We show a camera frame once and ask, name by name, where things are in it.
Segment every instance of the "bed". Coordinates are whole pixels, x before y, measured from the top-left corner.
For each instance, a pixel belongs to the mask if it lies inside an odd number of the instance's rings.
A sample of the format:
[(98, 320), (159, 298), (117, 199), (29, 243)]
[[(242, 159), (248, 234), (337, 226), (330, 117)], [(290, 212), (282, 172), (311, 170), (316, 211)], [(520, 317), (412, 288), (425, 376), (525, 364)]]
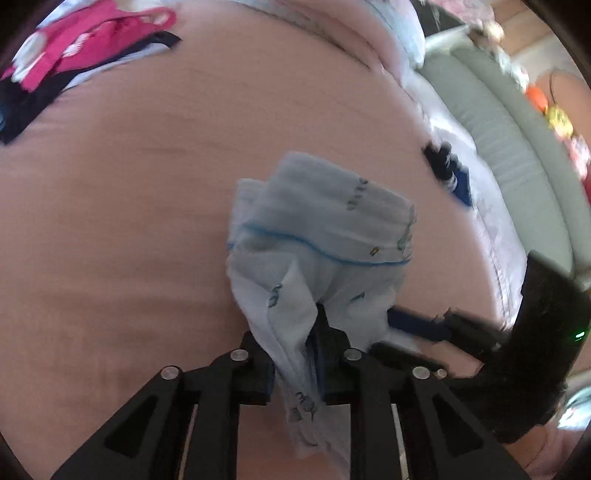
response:
[[(176, 51), (66, 92), (0, 150), (0, 430), (35, 480), (163, 365), (239, 344), (225, 273), (236, 181), (267, 178), (288, 150), (415, 203), (400, 305), (505, 321), (473, 212), (435, 181), (422, 112), (390, 75), (233, 2), (185, 2), (175, 32)], [(458, 374), (478, 366), (424, 348)], [(295, 458), (283, 417), (277, 401), (243, 411), (238, 477), (337, 478), (324, 456)]]

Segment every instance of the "pink fabric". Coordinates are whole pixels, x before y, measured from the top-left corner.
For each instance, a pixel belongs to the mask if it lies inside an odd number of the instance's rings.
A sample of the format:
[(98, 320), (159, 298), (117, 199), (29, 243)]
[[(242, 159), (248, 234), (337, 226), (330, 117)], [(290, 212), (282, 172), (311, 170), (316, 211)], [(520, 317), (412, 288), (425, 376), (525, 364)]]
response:
[(372, 70), (381, 71), (383, 66), (399, 84), (404, 84), (410, 71), (408, 58), (395, 34), (384, 28), (366, 4), (358, 0), (284, 0), (283, 3), (318, 23)]
[[(156, 18), (162, 16), (158, 24)], [(152, 8), (142, 12), (125, 12), (115, 0), (99, 2), (74, 12), (40, 30), (45, 36), (45, 50), (21, 81), (23, 89), (32, 92), (50, 73), (81, 69), (104, 61), (148, 35), (166, 30), (176, 23), (176, 14), (169, 8)], [(66, 54), (66, 49), (73, 54)], [(11, 75), (7, 70), (3, 78)]]
[(550, 480), (573, 453), (584, 430), (561, 430), (556, 423), (544, 426), (546, 441), (541, 452), (526, 467), (533, 480)]
[[(0, 150), (0, 430), (35, 480), (164, 365), (239, 345), (236, 181), (267, 179), (288, 150), (416, 204), (400, 305), (495, 313), (472, 216), (437, 185), (390, 75), (233, 2), (185, 2), (174, 32), (174, 52), (68, 90)], [(295, 458), (275, 400), (241, 412), (238, 478), (338, 479), (323, 456)]]
[(483, 22), (493, 21), (495, 13), (488, 3), (482, 0), (429, 0), (439, 5), (463, 22), (482, 25)]

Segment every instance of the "silver bolt head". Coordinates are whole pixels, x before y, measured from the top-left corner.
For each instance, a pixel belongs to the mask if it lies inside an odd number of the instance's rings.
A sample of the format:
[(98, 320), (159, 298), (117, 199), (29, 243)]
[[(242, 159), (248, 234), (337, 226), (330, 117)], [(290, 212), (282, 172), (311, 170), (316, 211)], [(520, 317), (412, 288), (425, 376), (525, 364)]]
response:
[(237, 348), (230, 353), (230, 358), (235, 362), (243, 362), (248, 359), (248, 352), (242, 348)]
[(179, 373), (180, 373), (180, 371), (178, 368), (170, 366), (170, 367), (164, 367), (162, 369), (162, 371), (160, 372), (160, 376), (162, 378), (164, 378), (165, 380), (174, 380), (175, 378), (178, 377)]
[(356, 348), (349, 348), (347, 350), (345, 350), (345, 353), (343, 354), (345, 356), (345, 358), (351, 362), (356, 362), (357, 360), (361, 360), (361, 352), (359, 350), (357, 350)]
[(431, 372), (426, 367), (415, 367), (413, 368), (413, 376), (419, 380), (426, 380), (431, 376)]

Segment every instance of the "black bracket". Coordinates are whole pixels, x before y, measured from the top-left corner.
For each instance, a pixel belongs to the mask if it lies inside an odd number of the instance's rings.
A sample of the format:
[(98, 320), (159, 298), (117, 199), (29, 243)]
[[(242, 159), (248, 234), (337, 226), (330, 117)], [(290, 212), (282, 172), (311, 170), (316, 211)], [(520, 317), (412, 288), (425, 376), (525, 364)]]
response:
[[(247, 332), (209, 367), (166, 367), (53, 475), (53, 480), (233, 480), (240, 405), (266, 405), (274, 365)], [(189, 432), (194, 406), (197, 414)], [(184, 447), (190, 437), (188, 447)]]

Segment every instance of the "blue trim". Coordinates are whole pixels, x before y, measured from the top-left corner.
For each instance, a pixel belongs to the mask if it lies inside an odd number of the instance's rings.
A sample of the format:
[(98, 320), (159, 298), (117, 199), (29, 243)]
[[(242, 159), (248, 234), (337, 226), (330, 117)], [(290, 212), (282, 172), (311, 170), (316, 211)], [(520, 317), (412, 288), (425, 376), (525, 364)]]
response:
[[(315, 251), (316, 253), (322, 255), (323, 257), (326, 257), (326, 258), (333, 260), (335, 262), (339, 262), (343, 265), (357, 265), (359, 267), (387, 267), (387, 266), (392, 267), (395, 265), (406, 265), (407, 263), (409, 263), (412, 260), (411, 257), (406, 258), (401, 261), (398, 261), (398, 262), (380, 262), (380, 263), (358, 262), (355, 260), (347, 260), (346, 258), (336, 257), (328, 252), (325, 252), (324, 250), (318, 248), (317, 246), (315, 246), (313, 243), (306, 240), (305, 238), (299, 237), (297, 235), (292, 235), (291, 233), (275, 232), (272, 230), (267, 230), (266, 228), (263, 228), (258, 225), (253, 225), (251, 223), (246, 223), (246, 224), (242, 225), (242, 228), (244, 228), (245, 230), (248, 230), (256, 235), (270, 236), (270, 237), (274, 237), (274, 238), (278, 238), (278, 239), (282, 239), (282, 240), (291, 240), (293, 242), (298, 242), (298, 243), (304, 244), (307, 247), (309, 247), (310, 249), (312, 249), (313, 251)], [(232, 248), (234, 248), (234, 244), (228, 243), (228, 244), (226, 244), (226, 247), (228, 250), (231, 250)]]

